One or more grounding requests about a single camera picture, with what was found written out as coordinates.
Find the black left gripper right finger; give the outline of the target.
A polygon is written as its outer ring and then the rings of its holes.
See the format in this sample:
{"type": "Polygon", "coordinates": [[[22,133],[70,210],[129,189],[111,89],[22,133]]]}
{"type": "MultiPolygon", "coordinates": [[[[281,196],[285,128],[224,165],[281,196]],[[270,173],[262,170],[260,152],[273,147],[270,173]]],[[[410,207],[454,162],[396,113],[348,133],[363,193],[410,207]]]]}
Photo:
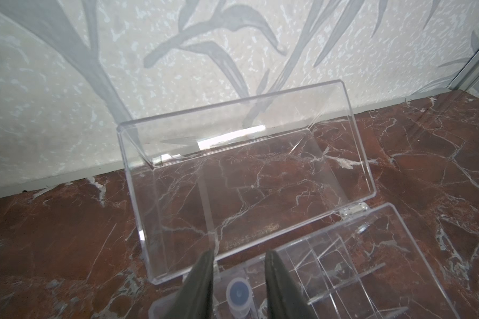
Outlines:
{"type": "Polygon", "coordinates": [[[276,251],[266,253],[264,267],[268,318],[316,318],[276,251]]]}

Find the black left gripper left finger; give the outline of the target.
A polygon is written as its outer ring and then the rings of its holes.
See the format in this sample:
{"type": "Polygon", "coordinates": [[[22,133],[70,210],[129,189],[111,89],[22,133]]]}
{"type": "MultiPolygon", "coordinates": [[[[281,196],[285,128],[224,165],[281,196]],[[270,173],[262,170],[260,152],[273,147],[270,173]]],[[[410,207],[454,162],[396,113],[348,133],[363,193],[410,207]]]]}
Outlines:
{"type": "Polygon", "coordinates": [[[214,251],[202,253],[163,318],[210,318],[213,309],[214,251]]]}

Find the clear acrylic lipstick organizer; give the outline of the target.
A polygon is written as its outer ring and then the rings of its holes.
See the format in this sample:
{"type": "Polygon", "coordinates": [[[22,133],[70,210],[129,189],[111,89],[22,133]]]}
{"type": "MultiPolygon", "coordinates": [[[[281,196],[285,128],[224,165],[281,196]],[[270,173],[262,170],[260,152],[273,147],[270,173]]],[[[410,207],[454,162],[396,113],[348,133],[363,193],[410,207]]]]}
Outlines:
{"type": "Polygon", "coordinates": [[[329,81],[123,122],[117,128],[148,279],[185,282],[214,251],[210,318],[229,282],[268,318],[276,251],[316,318],[457,318],[377,189],[346,87],[329,81]]]}

